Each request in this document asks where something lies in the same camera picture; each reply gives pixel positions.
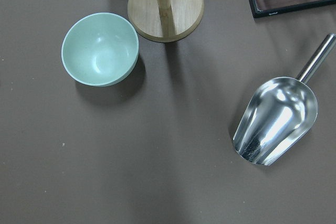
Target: brown table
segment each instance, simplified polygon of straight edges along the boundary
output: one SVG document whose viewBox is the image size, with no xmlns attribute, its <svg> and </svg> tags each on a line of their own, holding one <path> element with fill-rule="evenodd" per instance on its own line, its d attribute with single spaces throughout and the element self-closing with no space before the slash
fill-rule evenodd
<svg viewBox="0 0 336 224">
<path fill-rule="evenodd" d="M 124 81 L 72 80 L 68 29 L 127 1 L 0 0 L 0 223 L 334 223 L 336 50 L 309 82 L 315 125 L 276 163 L 232 136 L 255 89 L 336 32 L 336 6 L 254 20 L 248 0 L 205 0 L 185 39 L 139 37 Z"/>
</svg>

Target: wooden paper towel holder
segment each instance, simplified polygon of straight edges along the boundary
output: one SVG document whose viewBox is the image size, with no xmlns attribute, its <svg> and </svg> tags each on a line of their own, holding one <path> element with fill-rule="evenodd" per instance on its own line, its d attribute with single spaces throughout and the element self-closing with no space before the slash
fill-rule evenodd
<svg viewBox="0 0 336 224">
<path fill-rule="evenodd" d="M 129 0 L 128 17 L 146 39 L 172 42 L 189 35 L 201 22 L 204 0 Z"/>
</svg>

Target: round wooden base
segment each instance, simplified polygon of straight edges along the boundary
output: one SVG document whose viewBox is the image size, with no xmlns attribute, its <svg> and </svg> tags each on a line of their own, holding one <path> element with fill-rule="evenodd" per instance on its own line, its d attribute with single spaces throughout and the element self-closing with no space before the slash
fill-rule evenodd
<svg viewBox="0 0 336 224">
<path fill-rule="evenodd" d="M 173 34 L 164 34 L 157 0 L 129 0 L 128 17 L 136 31 L 146 39 L 172 42 L 189 35 L 201 22 L 204 0 L 170 0 Z"/>
</svg>

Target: metal scoop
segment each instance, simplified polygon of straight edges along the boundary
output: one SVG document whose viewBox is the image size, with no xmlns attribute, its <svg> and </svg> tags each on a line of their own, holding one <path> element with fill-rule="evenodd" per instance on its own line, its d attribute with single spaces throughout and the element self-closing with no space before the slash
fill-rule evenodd
<svg viewBox="0 0 336 224">
<path fill-rule="evenodd" d="M 318 104 L 306 83 L 335 45 L 336 35 L 327 35 L 296 79 L 274 78 L 257 89 L 233 137 L 241 157 L 271 165 L 312 127 Z"/>
</svg>

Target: green bowl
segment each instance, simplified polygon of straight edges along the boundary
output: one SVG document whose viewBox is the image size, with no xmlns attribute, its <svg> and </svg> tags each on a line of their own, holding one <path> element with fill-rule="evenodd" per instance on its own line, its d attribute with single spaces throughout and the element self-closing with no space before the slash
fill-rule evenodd
<svg viewBox="0 0 336 224">
<path fill-rule="evenodd" d="M 131 23 L 112 13 L 95 13 L 76 22 L 61 50 L 65 70 L 90 86 L 110 86 L 133 70 L 139 40 Z"/>
</svg>

